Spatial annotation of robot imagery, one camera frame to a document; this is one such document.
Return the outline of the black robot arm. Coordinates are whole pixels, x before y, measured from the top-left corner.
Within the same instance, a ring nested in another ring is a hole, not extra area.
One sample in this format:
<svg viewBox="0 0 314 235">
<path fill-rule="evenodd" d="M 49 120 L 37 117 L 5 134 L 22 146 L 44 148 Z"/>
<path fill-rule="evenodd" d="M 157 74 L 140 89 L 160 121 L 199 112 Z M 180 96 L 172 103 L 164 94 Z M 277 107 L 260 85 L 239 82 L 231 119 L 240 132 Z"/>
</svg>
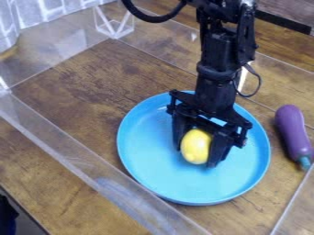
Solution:
<svg viewBox="0 0 314 235">
<path fill-rule="evenodd" d="M 243 70 L 255 59 L 253 19 L 256 4 L 240 0 L 188 0 L 200 24 L 201 59 L 192 94 L 169 91 L 166 113 L 172 116 L 172 141 L 181 147 L 193 128 L 212 135 L 205 166 L 216 167 L 232 147 L 243 147 L 251 122 L 233 110 Z"/>
</svg>

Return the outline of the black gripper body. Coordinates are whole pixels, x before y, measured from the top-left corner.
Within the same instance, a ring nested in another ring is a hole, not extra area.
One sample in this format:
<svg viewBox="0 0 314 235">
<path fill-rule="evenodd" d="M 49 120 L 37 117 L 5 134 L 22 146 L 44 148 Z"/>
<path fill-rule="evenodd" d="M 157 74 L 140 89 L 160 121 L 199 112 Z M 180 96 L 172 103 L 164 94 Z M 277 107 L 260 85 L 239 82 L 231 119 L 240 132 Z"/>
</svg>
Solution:
<svg viewBox="0 0 314 235">
<path fill-rule="evenodd" d="M 170 90 L 166 113 L 172 115 L 177 106 L 191 108 L 197 114 L 193 128 L 200 128 L 212 136 L 213 132 L 225 124 L 233 125 L 236 138 L 232 146 L 241 148 L 247 139 L 247 131 L 252 127 L 251 122 L 233 109 L 235 96 L 239 94 L 241 69 L 219 71 L 197 63 L 196 71 L 195 92 Z"/>
</svg>

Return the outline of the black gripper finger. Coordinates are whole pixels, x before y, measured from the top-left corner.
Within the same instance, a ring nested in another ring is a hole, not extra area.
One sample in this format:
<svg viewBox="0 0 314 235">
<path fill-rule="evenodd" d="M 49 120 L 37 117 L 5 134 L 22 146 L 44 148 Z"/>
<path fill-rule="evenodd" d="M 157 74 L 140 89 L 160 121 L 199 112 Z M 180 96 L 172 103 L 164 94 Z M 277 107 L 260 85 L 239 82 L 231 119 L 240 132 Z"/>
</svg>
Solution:
<svg viewBox="0 0 314 235">
<path fill-rule="evenodd" d="M 196 126 L 196 112 L 186 106 L 177 106 L 172 112 L 172 143 L 180 150 L 180 142 L 186 132 Z"/>
<path fill-rule="evenodd" d="M 216 165 L 227 158 L 228 152 L 236 138 L 236 127 L 225 124 L 213 132 L 213 138 L 208 151 L 208 160 L 205 166 L 215 168 Z"/>
</svg>

